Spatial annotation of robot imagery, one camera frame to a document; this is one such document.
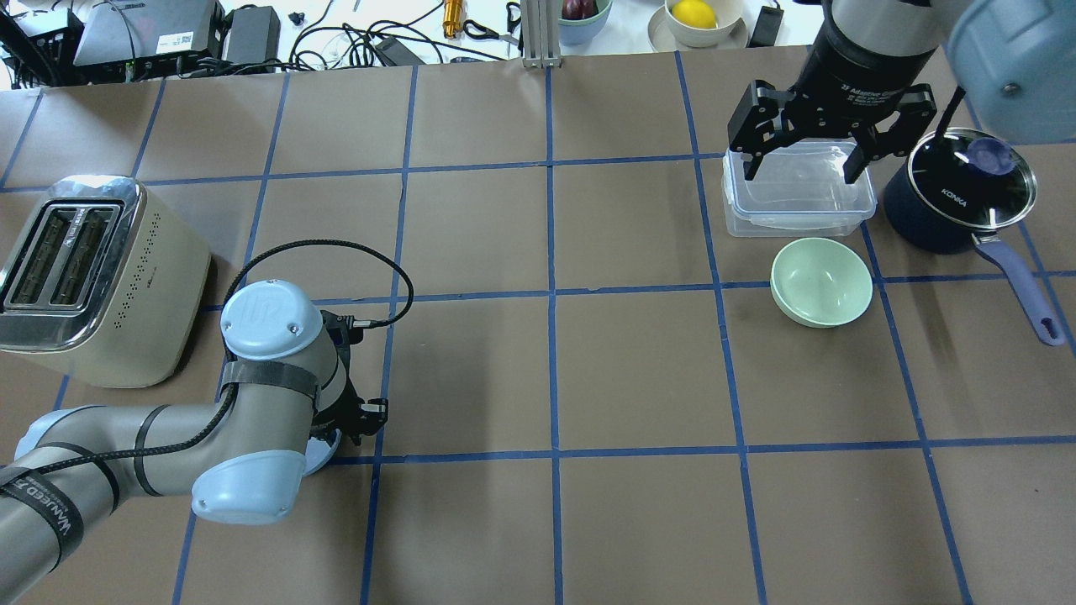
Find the white bowl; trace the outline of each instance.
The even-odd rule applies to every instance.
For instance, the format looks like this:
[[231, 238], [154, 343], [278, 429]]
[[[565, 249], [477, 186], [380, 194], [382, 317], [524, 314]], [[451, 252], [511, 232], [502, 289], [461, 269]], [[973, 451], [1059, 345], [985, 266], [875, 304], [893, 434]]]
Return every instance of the white bowl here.
[[728, 38], [728, 34], [736, 27], [736, 22], [740, 19], [744, 13], [742, 0], [702, 1], [713, 9], [713, 13], [718, 17], [718, 27], [704, 29], [678, 22], [672, 16], [672, 6], [679, 4], [681, 0], [665, 0], [665, 23], [668, 24], [669, 31], [672, 32], [672, 38], [676, 38], [677, 42], [695, 48], [713, 46]]

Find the pot handle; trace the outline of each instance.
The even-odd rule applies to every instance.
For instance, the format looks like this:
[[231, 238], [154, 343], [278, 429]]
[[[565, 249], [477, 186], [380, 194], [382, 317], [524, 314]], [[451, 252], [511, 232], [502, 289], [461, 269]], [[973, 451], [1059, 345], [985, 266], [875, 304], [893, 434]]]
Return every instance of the pot handle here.
[[1058, 347], [1065, 343], [1065, 336], [1061, 332], [1061, 322], [1058, 320], [1053, 308], [1043, 296], [1035, 277], [1031, 275], [1023, 258], [1016, 253], [1007, 243], [1002, 241], [997, 234], [985, 236], [973, 235], [975, 251], [987, 261], [996, 265], [1005, 273], [1016, 293], [1017, 300], [1023, 307], [1023, 313], [1028, 315], [1032, 329], [1044, 344]]

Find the cream toaster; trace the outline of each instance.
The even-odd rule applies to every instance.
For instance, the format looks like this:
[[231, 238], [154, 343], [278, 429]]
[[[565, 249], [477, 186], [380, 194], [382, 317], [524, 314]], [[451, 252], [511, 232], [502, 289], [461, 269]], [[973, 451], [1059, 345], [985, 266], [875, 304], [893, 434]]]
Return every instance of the cream toaster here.
[[160, 382], [183, 353], [210, 258], [138, 181], [68, 177], [0, 271], [0, 351], [97, 386]]

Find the green bowl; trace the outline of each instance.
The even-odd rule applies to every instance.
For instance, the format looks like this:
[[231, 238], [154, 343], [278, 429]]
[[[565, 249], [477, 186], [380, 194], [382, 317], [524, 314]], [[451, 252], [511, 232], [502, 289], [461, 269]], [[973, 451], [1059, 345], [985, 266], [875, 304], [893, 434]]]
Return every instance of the green bowl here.
[[774, 258], [769, 290], [784, 314], [808, 327], [834, 327], [870, 305], [870, 271], [848, 247], [823, 238], [797, 239]]

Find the lemon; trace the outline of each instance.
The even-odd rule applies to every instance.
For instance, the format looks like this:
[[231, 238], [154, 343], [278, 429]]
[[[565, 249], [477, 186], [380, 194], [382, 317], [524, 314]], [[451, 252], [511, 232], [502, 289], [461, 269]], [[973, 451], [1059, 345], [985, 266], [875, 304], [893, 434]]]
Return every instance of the lemon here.
[[713, 29], [718, 27], [718, 15], [703, 0], [680, 0], [672, 6], [672, 16], [688, 27]]

